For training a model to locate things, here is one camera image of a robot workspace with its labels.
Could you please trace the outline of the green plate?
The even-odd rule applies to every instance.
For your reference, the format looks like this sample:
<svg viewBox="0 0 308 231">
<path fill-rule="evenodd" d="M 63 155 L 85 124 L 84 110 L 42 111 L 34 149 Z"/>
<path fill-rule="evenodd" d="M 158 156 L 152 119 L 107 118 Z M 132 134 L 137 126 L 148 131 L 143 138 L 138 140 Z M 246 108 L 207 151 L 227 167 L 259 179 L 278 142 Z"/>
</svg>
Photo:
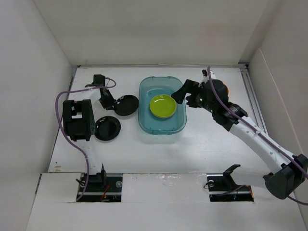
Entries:
<svg viewBox="0 0 308 231">
<path fill-rule="evenodd" d="M 150 100 L 149 108 L 158 118 L 170 118 L 176 112 L 177 103 L 170 95 L 160 94 Z"/>
</svg>

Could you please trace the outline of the orange plate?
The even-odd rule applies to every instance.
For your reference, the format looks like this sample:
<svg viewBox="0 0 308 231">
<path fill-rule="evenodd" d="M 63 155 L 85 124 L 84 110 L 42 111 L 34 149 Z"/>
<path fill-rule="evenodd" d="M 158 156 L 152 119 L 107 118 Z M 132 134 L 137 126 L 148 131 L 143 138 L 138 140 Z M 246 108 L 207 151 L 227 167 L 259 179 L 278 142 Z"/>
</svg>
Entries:
<svg viewBox="0 0 308 231">
<path fill-rule="evenodd" d="M 227 91 L 227 95 L 229 96 L 229 88 L 227 87 L 226 84 L 223 83 L 223 85 L 224 85 L 224 87 L 225 87 L 225 89 L 226 89 L 226 91 Z"/>
</svg>

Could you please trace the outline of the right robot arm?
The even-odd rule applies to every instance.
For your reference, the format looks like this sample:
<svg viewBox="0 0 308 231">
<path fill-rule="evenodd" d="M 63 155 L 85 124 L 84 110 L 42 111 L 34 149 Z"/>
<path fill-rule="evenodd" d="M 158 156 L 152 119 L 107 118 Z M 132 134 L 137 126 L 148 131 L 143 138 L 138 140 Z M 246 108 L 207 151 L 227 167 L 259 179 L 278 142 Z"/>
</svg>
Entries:
<svg viewBox="0 0 308 231">
<path fill-rule="evenodd" d="M 241 139 L 268 166 L 265 186 L 278 199 L 286 199 L 308 177 L 308 159 L 282 148 L 263 132 L 239 105 L 229 101 L 228 88 L 214 79 L 198 83 L 186 80 L 171 97 L 176 103 L 187 102 L 189 107 L 204 108 L 216 123 Z"/>
</svg>

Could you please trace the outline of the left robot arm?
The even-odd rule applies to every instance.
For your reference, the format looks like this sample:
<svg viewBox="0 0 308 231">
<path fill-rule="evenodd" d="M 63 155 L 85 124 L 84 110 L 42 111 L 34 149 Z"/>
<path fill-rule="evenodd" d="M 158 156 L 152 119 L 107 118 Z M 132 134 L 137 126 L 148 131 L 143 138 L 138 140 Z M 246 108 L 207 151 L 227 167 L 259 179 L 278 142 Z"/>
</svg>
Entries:
<svg viewBox="0 0 308 231">
<path fill-rule="evenodd" d="M 94 119 L 92 105 L 111 99 L 110 91 L 106 87 L 106 77 L 96 74 L 93 82 L 85 86 L 87 91 L 80 92 L 80 100 L 65 100 L 63 102 L 63 129 L 78 150 L 82 151 L 86 159 L 86 171 L 79 181 L 81 187 L 92 186 L 102 191 L 107 186 L 106 171 L 99 162 L 96 148 L 91 140 L 95 136 L 100 141 L 114 139 L 121 130 L 119 120 L 113 116 L 104 116 L 97 121 Z"/>
</svg>

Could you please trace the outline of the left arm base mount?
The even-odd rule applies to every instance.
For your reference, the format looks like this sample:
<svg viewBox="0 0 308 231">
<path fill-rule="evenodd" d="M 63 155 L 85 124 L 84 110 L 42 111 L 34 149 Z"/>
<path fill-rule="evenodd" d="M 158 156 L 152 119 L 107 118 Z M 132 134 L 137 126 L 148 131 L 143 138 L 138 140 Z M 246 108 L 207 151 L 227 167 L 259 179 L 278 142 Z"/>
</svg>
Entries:
<svg viewBox="0 0 308 231">
<path fill-rule="evenodd" d="M 123 174 L 107 174 L 103 179 L 100 174 L 90 175 L 86 190 L 86 175 L 84 174 L 78 182 L 77 202 L 103 202 L 120 203 L 122 196 Z"/>
</svg>

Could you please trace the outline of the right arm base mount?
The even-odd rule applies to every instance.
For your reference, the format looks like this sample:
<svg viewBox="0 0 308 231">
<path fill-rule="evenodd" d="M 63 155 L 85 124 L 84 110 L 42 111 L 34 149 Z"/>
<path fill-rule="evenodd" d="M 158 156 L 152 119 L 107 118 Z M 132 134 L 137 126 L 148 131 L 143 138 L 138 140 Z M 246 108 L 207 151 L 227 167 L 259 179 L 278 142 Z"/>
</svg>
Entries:
<svg viewBox="0 0 308 231">
<path fill-rule="evenodd" d="M 209 173 L 203 186 L 208 190 L 210 202 L 254 202 L 250 185 L 236 184 L 231 174 L 241 165 L 235 164 L 223 173 Z"/>
</svg>

